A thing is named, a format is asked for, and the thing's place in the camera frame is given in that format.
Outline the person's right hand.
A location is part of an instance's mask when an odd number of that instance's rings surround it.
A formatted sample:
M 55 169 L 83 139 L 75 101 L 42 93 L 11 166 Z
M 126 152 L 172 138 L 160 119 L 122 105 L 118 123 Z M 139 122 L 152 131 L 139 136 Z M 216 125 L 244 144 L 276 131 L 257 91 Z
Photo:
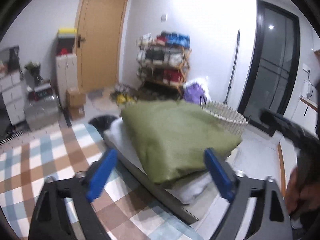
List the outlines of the person's right hand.
M 319 181 L 300 189 L 297 186 L 297 177 L 298 169 L 295 167 L 291 172 L 284 198 L 287 212 L 290 215 L 297 208 L 299 200 L 306 200 L 311 211 L 302 214 L 301 222 L 314 222 L 319 216 Z

